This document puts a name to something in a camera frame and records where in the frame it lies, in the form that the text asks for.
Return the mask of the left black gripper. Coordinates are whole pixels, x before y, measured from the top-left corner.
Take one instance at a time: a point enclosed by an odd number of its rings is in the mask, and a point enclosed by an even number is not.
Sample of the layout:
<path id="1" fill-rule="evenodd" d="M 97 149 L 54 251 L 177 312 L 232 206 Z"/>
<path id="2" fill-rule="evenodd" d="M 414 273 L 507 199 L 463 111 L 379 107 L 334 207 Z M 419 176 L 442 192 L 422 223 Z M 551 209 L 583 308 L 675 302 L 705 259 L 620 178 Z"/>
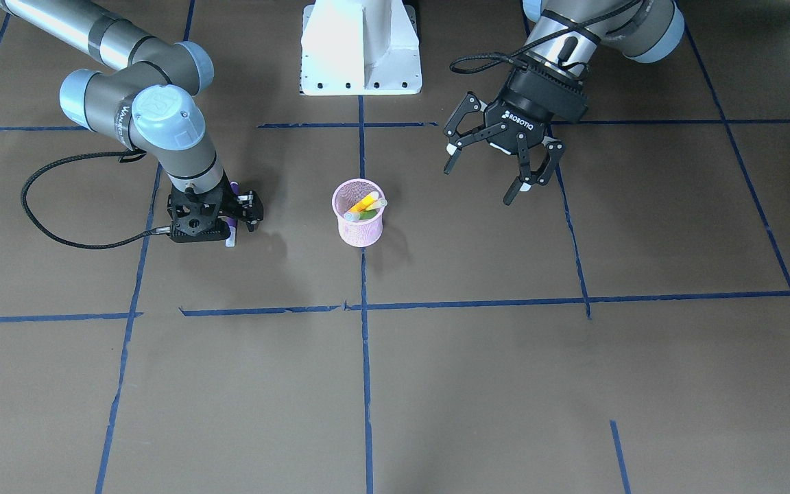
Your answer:
<path id="1" fill-rule="evenodd" d="M 487 125 L 459 132 L 464 118 L 487 109 Z M 557 171 L 566 146 L 562 141 L 544 137 L 545 126 L 555 116 L 577 123 L 587 111 L 587 96 L 577 82 L 561 80 L 547 70 L 514 68 L 505 85 L 489 106 L 474 93 L 467 93 L 449 116 L 443 132 L 448 138 L 449 158 L 443 173 L 455 168 L 462 150 L 471 144 L 488 139 L 488 143 L 507 154 L 518 157 L 518 176 L 503 197 L 505 206 L 512 205 L 519 193 L 534 185 L 548 185 Z M 542 165 L 533 171 L 529 149 L 539 145 L 546 150 Z"/>

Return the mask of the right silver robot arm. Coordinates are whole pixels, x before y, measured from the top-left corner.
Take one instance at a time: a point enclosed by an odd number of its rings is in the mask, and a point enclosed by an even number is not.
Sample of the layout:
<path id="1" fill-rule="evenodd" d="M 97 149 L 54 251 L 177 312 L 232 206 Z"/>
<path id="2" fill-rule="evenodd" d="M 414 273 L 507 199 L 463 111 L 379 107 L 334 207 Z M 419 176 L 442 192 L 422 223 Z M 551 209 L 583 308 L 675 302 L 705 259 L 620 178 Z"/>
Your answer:
<path id="1" fill-rule="evenodd" d="M 223 239 L 232 221 L 257 227 L 263 203 L 232 190 L 194 102 L 214 78 L 203 47 L 163 41 L 91 1 L 0 1 L 0 9 L 112 69 L 69 74 L 60 106 L 83 128 L 156 157 L 172 184 L 173 240 Z"/>

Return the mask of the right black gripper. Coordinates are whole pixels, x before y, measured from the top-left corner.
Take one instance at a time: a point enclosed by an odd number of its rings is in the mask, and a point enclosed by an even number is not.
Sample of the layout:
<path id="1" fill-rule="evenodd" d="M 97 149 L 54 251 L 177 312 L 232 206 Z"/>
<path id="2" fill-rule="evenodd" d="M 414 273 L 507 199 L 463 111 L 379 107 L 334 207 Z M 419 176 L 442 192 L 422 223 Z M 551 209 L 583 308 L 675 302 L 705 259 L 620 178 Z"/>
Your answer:
<path id="1" fill-rule="evenodd" d="M 228 218 L 245 224 L 248 231 L 254 232 L 264 219 L 263 201 L 257 193 L 238 195 L 232 185 L 217 185 L 220 200 L 217 201 L 217 217 Z"/>

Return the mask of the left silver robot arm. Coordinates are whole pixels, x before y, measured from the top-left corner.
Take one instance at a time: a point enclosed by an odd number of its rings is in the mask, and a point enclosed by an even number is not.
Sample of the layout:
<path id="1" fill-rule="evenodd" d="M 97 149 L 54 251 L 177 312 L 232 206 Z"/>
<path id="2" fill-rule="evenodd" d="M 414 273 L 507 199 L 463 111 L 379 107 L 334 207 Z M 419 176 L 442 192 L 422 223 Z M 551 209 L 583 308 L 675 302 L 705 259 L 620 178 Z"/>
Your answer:
<path id="1" fill-rule="evenodd" d="M 557 171 L 566 147 L 549 134 L 551 122 L 559 117 L 577 124 L 586 114 L 584 80 L 598 47 L 649 64 L 667 57 L 684 34 L 684 16 L 674 1 L 525 1 L 523 12 L 534 27 L 522 47 L 453 60 L 449 69 L 462 75 L 498 64 L 510 71 L 492 102 L 467 93 L 443 128 L 449 155 L 444 173 L 475 143 L 517 157 L 505 205 L 548 184 Z"/>

